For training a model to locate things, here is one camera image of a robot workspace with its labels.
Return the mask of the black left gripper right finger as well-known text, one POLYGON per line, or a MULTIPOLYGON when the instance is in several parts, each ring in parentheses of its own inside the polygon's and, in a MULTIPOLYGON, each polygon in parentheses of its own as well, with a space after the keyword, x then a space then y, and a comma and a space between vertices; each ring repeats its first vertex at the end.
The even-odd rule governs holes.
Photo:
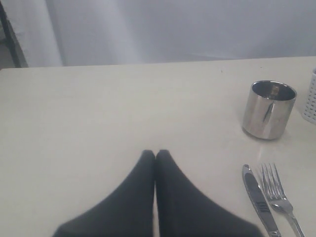
POLYGON ((168 150, 155 164, 159 233, 162 237, 254 237, 256 226, 205 196, 168 150))

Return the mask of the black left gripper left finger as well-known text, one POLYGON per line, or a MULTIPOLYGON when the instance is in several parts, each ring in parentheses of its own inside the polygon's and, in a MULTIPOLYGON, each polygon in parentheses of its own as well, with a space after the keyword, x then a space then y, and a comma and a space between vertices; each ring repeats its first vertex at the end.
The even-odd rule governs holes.
POLYGON ((144 150, 125 180, 103 201, 62 224, 56 237, 152 237, 155 155, 144 150))

